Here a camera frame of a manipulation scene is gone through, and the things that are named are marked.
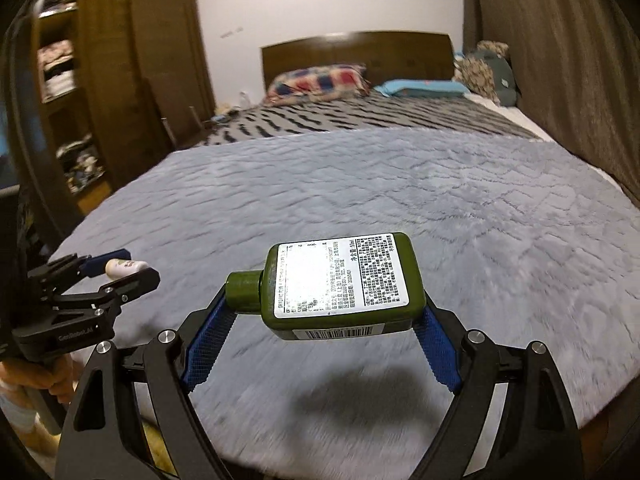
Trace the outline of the person left hand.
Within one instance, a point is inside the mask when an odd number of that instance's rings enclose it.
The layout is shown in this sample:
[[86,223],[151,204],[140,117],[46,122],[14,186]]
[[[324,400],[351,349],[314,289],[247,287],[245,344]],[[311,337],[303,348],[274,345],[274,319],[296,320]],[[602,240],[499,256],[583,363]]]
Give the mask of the person left hand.
[[1,393],[14,404],[31,408],[26,389],[46,390],[58,403],[67,405],[73,400],[75,384],[83,370],[69,354],[59,356],[47,366],[6,359],[1,362]]

